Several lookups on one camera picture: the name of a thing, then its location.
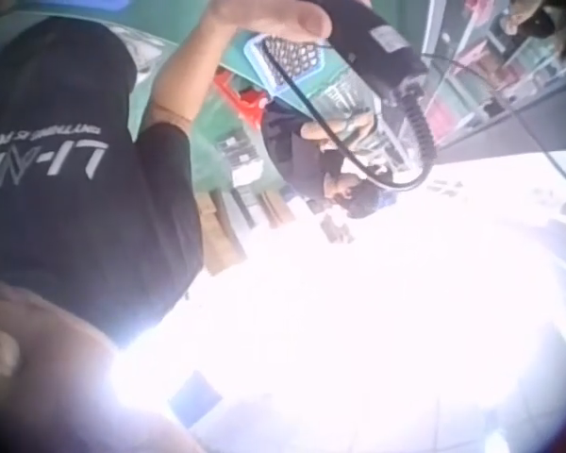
blue device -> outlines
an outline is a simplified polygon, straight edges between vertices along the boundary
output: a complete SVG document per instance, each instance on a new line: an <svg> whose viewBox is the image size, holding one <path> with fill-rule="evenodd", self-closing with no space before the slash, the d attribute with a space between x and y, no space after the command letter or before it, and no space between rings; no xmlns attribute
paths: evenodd
<svg viewBox="0 0 566 453"><path fill-rule="evenodd" d="M264 45L296 84L320 73L325 67L325 52L318 44L289 42L264 34L255 36L245 44L243 53L272 97L279 96L290 86L265 56Z"/></svg>
<svg viewBox="0 0 566 453"><path fill-rule="evenodd" d="M22 3L119 11L127 7L130 4L130 0L24 0Z"/></svg>

buttons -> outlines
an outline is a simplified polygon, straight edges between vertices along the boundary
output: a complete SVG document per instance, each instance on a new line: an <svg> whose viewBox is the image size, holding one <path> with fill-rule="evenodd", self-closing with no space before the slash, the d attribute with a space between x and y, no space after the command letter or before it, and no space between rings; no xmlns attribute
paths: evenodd
<svg viewBox="0 0 566 453"><path fill-rule="evenodd" d="M288 42L279 38L265 38L266 46L276 61L292 78L298 79L310 73L319 65L320 56L318 48L314 44L298 44ZM261 42L257 43L260 53L263 52ZM285 81L281 74L276 70L270 60L264 56L268 68L275 77L277 86L283 85Z"/></svg>

li-ning logo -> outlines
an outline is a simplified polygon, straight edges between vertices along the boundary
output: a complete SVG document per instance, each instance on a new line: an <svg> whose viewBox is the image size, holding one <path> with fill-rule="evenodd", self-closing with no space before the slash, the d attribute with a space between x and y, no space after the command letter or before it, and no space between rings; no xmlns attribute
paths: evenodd
<svg viewBox="0 0 566 453"><path fill-rule="evenodd" d="M55 151L44 150L40 145L23 147L21 143L11 143L0 152L0 188L10 176L14 185L19 185L25 173L33 164L46 164L46 174L57 176L67 158L74 152L90 151L84 172L88 179L93 179L96 169L108 150L108 144L97 140L67 140Z"/></svg>

black cord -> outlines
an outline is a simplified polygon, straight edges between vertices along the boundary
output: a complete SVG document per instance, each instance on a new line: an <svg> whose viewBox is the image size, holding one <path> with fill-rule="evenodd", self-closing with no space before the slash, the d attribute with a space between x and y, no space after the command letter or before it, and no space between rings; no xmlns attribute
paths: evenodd
<svg viewBox="0 0 566 453"><path fill-rule="evenodd" d="M430 172L433 168L433 160L436 155L436 148L434 146L434 141L432 139L432 135L430 133L429 127L427 126L427 121L417 103L416 97L411 93L408 92L407 94L401 95L400 93L396 93L395 97L398 103L403 106L404 110L406 111L407 119L410 125L413 128L415 136L417 138L418 144L420 149L422 150L422 160L423 160L423 168L422 172L415 177L410 182L394 182L391 178L390 173L385 173L383 175L379 175L374 172L373 167L364 165L357 156L348 149L345 143L340 140L338 135L329 127L326 119L321 115L321 113L314 107L314 105L308 100L306 95L298 88L298 86L293 81L293 78L287 73L287 71L279 64L276 60L275 56L271 54L270 49L266 43L266 40L262 42L262 50L264 54L268 58L268 60L273 64L275 69L281 74L285 83L287 83L291 90L295 93L296 96L302 101L302 104L308 109L312 117L316 120L316 122L323 128L325 133L329 136L331 142L333 142L336 147L337 151L341 153L345 158L349 159L352 163L354 163L358 169L367 176L367 179L373 182L376 186L385 189L385 190L393 190L393 191L410 191L412 189L417 188L420 186L429 176ZM319 44L319 47L323 48L331 48L331 46L325 46Z"/></svg>
<svg viewBox="0 0 566 453"><path fill-rule="evenodd" d="M328 44L316 44L316 46L319 47L319 48L323 48L323 49L333 49L333 50L335 50L333 48L333 46L328 45ZM307 109L310 111L310 113L315 115L315 112L316 112L316 115L314 116L315 120L317 120L317 122L323 127L323 129L327 133L327 135L330 136L330 138L332 139L332 142L335 143L339 147L341 153L346 158L350 159L353 163L355 163L356 166L361 171L363 171L363 173L365 173L365 175L370 180L372 180L372 182L374 182L377 185L380 185L379 184L380 181L377 178L375 178L375 180L374 180L373 178L370 177L371 174L370 174L369 171L366 171L366 170L368 170L367 168L365 168L361 163L357 163L357 159L351 151L349 151L345 146L343 146L343 144L342 144L342 147L340 147L339 141L334 139L334 137L337 138L337 135L326 125L326 123L325 124L321 123L320 119L325 122L325 119L323 118L323 116L321 116L319 114L319 112L316 111L314 106L312 106L312 104L307 100L306 96L293 83L293 80L291 79L291 77L289 77L287 72L285 72L285 70L278 64L278 62L275 60L275 58L270 54L265 43L263 44L263 48L265 49L265 53L266 53L267 57L269 57L269 59L271 60L271 62L275 66L276 70L285 79L286 83L288 83L290 85L290 88L300 98L300 100L307 107ZM533 143L535 143L538 146L538 148L541 150L543 155L547 158L549 163L554 167L554 169L564 178L564 180L566 180L566 170L564 170L564 168L551 155L551 153L549 151L547 151L545 149L545 147L541 144L541 141L537 138L537 135L533 132L532 128L528 125L528 123L524 120L524 118L522 117L522 114L519 111L517 111L516 109L514 109L511 106L511 104L507 101L507 99L505 99L502 95L499 94L499 92L492 86L492 84L489 82L489 80L487 80L486 77L479 74L473 68L470 68L469 66L467 66L463 63L460 63L460 62L456 61L455 59L452 59L452 58L449 58L449 57L445 57L445 56L437 55L437 54L428 54L428 53L422 53L421 56L428 58L428 59L437 59L437 60L441 60L441 61L446 61L446 62L450 63L452 66L455 66L456 68L467 71L472 76L475 76L478 79L480 79L481 81L483 81L484 84L489 89L489 93L492 95L492 97L501 105L501 107L503 107L505 110L507 110L509 112L509 114L516 121L518 121L518 123L520 123L520 126L522 126L523 130L526 132L526 135L528 135L528 137L530 137L530 139L533 141Z"/></svg>
<svg viewBox="0 0 566 453"><path fill-rule="evenodd" d="M502 95L499 94L499 92L492 86L492 84L489 82L489 80L487 80L486 77L479 74L473 68L470 68L469 66L467 66L463 63L459 63L458 61L451 59L451 58L448 58L448 57L444 57L444 56L436 55L436 54L422 54L422 57L446 61L446 62L452 64L453 66L460 68L464 71L467 71L471 75L476 76L477 78L482 80L485 83L485 85L487 86L487 88L489 89L489 93L492 94L492 97L494 97L494 99L499 104L501 104L501 107L503 107L505 110L507 110L509 112L509 114L516 121L518 121L518 123L520 123L520 126L522 126L523 130L526 132L526 135L528 135L528 137L530 137L530 139L542 151L543 155L547 158L547 160L549 160L549 163L551 163L551 165L556 169L556 171L566 180L566 170L564 170L564 168L551 155L551 153L549 151L547 151L545 149L545 147L541 144L541 141L537 138L537 135L533 132L532 128L528 125L528 123L524 120L524 118L522 117L522 114L520 112L518 112L516 109L514 109L505 97L503 97Z"/></svg>

handheld device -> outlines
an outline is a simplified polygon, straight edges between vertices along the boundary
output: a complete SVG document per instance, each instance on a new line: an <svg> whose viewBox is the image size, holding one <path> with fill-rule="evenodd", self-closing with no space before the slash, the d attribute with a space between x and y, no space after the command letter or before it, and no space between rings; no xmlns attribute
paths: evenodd
<svg viewBox="0 0 566 453"><path fill-rule="evenodd" d="M422 172L410 182L395 182L390 174L378 175L363 165L327 125L323 116L297 87L269 49L264 45L264 55L281 77L300 98L310 114L329 135L338 150L374 184L389 190L407 191L421 185L429 175L436 147L431 131L419 105L423 96L422 84L428 69L410 44L382 17L356 0L305 0L323 8L333 23L329 44L365 84L379 97L392 95L405 113L408 125L413 129L420 150Z"/></svg>
<svg viewBox="0 0 566 453"><path fill-rule="evenodd" d="M271 97L279 96L290 86L264 54L263 45L296 84L320 73L325 67L323 47L317 44L289 42L264 34L255 36L245 44L243 53Z"/></svg>

